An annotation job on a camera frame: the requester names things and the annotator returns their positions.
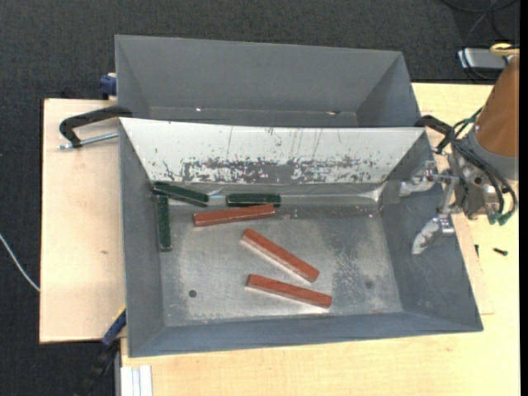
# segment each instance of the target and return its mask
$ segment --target black clamp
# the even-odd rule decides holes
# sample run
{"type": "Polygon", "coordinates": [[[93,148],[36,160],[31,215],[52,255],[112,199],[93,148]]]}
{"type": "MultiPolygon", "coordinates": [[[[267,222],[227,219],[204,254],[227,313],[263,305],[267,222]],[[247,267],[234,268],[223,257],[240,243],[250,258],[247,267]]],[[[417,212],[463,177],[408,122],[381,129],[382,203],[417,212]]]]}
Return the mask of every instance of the black clamp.
{"type": "Polygon", "coordinates": [[[113,117],[133,117],[132,111],[123,106],[111,106],[104,109],[89,111],[81,115],[75,115],[64,119],[60,126],[60,133],[70,141],[75,149],[83,146],[82,140],[73,132],[74,128],[92,123],[100,122],[102,120],[111,119],[113,117]]]}

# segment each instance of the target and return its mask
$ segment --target wooden table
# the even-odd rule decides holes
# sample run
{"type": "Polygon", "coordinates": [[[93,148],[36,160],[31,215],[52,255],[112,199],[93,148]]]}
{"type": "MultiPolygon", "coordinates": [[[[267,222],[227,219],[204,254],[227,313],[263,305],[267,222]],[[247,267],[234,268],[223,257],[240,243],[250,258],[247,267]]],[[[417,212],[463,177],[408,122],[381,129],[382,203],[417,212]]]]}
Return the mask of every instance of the wooden table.
{"type": "MultiPolygon", "coordinates": [[[[422,112],[448,123],[476,111],[491,90],[413,87],[422,112]]],[[[110,104],[45,102],[41,342],[100,338],[125,301],[117,142],[76,151],[56,149],[64,142],[58,132],[63,118],[110,104]]],[[[115,122],[106,122],[83,127],[80,134],[92,136],[115,127],[115,122]]],[[[150,364],[157,396],[518,394],[518,216],[503,227],[460,216],[455,222],[480,311],[495,312],[483,316],[483,332],[150,358],[129,358],[124,339],[121,361],[150,364]],[[480,246],[480,263],[473,242],[480,246]],[[502,257],[493,248],[509,255],[502,257]]]]}

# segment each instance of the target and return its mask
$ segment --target bin floor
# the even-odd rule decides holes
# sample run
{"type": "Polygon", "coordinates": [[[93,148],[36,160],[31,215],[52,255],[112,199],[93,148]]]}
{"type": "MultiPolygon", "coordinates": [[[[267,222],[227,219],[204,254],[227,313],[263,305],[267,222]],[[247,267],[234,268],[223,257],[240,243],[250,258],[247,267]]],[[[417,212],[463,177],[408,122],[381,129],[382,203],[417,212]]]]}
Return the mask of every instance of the bin floor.
{"type": "Polygon", "coordinates": [[[272,219],[203,228],[192,223],[193,207],[170,205],[170,212],[173,250],[160,255],[168,327],[402,311],[377,209],[289,206],[277,208],[272,219]],[[249,228],[317,268],[318,279],[309,283],[242,243],[249,228]],[[331,295],[332,306],[246,290],[249,274],[331,295]]]}

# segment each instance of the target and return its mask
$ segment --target white cable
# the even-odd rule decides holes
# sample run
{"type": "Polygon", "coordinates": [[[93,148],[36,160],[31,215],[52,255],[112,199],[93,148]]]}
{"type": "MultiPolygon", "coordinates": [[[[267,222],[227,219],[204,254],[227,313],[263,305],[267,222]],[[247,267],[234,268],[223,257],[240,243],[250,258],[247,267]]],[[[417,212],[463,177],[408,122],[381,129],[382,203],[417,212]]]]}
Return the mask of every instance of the white cable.
{"type": "Polygon", "coordinates": [[[20,262],[17,259],[17,256],[15,255],[13,250],[9,247],[9,245],[7,244],[6,239],[4,239],[4,237],[2,236],[1,233],[0,233],[0,241],[2,241],[2,243],[6,247],[7,252],[9,253],[9,255],[11,256],[13,262],[16,265],[16,268],[18,268],[20,273],[22,273],[22,275],[29,282],[29,284],[32,285],[36,289],[37,292],[40,292],[40,287],[28,276],[28,274],[26,273],[26,270],[24,270],[24,268],[21,266],[20,262]]]}

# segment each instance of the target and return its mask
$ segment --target red wooden block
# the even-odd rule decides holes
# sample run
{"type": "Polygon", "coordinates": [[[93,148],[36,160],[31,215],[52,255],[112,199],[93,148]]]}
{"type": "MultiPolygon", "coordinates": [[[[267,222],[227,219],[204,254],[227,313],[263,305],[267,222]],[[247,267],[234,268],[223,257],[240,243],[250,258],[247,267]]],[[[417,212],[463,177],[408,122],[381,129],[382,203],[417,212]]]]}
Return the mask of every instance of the red wooden block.
{"type": "Polygon", "coordinates": [[[247,277],[246,287],[322,308],[329,308],[332,305],[332,296],[330,295],[321,294],[304,287],[289,285],[288,283],[256,274],[251,274],[247,277]]]}
{"type": "Polygon", "coordinates": [[[319,270],[313,268],[307,262],[297,258],[294,254],[286,251],[271,240],[264,238],[253,229],[246,230],[242,236],[242,240],[309,282],[313,283],[319,276],[319,270]]]}
{"type": "Polygon", "coordinates": [[[273,204],[253,205],[251,207],[233,208],[231,210],[206,211],[193,214],[195,226],[212,226],[213,224],[233,223],[235,221],[247,221],[267,219],[275,215],[273,204]]]}

